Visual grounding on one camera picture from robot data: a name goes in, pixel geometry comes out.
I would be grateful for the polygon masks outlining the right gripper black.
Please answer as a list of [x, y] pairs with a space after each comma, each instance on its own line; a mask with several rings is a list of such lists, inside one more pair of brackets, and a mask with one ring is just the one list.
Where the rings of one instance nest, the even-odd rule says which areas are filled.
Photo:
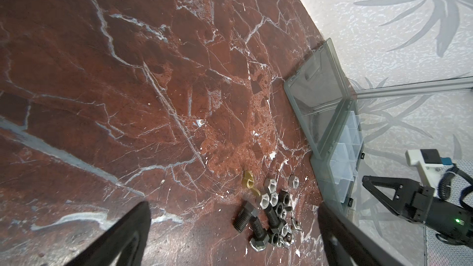
[[[393, 215], [424, 224], [448, 245], [473, 246], [473, 212], [435, 197], [433, 188], [394, 177], [363, 176], [362, 184]], [[393, 191], [393, 196], [382, 188]]]

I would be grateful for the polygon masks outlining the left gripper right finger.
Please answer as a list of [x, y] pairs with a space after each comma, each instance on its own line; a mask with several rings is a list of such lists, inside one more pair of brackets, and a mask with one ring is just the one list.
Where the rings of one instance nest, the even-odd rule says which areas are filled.
[[401, 263], [328, 203], [321, 203], [318, 223], [330, 266], [399, 266]]

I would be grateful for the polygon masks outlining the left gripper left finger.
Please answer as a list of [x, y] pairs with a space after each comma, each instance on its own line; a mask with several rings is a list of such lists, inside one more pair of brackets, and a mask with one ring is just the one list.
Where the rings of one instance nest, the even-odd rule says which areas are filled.
[[149, 202], [142, 201], [67, 264], [69, 266], [139, 266], [151, 225]]

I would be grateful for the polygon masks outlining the brass wing nut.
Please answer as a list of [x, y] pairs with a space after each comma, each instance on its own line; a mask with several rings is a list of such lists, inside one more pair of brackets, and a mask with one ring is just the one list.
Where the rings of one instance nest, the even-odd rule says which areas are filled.
[[244, 171], [241, 181], [243, 188], [251, 191], [255, 197], [261, 196], [261, 192], [255, 187], [254, 176], [251, 171]]

